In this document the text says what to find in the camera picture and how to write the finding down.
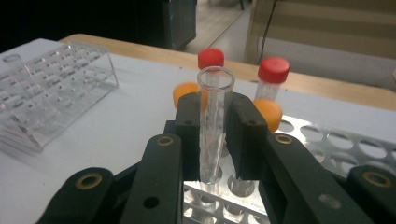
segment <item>rack hole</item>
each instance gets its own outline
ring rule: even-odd
[[[364,154],[372,158],[381,159],[387,156],[387,151],[381,145],[375,142],[361,140],[359,142],[359,148]]]
[[[294,126],[290,122],[282,119],[278,129],[284,133],[291,133],[294,130]]]
[[[342,149],[350,149],[353,147],[353,142],[348,137],[340,133],[329,133],[327,139],[335,147],[339,147]]]
[[[317,142],[323,138],[323,133],[318,128],[313,126],[303,126],[300,131],[308,141]]]

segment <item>clear test tube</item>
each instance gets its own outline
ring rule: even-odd
[[[216,183],[225,139],[227,112],[235,77],[220,66],[209,66],[198,74],[200,116],[200,177],[205,184]]]

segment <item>red screw cap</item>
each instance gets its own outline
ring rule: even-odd
[[[221,49],[207,48],[198,53],[198,67],[204,69],[208,66],[224,66],[224,53]]]
[[[289,62],[279,57],[268,57],[262,60],[259,67],[259,78],[269,83],[282,83],[288,77]]]

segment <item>plastic container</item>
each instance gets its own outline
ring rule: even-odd
[[[259,84],[254,97],[274,101],[280,85],[288,77],[289,62],[279,57],[268,57],[262,60],[259,67]]]
[[[119,86],[107,49],[69,42],[24,63],[3,58],[0,142],[41,151],[57,134]]]

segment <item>screw hole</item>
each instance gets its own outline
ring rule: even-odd
[[[93,189],[102,182],[103,178],[98,173],[85,174],[76,182],[77,189]]]
[[[147,209],[152,209],[158,206],[160,204],[160,200],[157,197],[148,197],[144,202],[143,205]]]
[[[157,140],[157,144],[162,147],[166,147],[172,145],[174,142],[173,138],[171,137],[161,137]]]

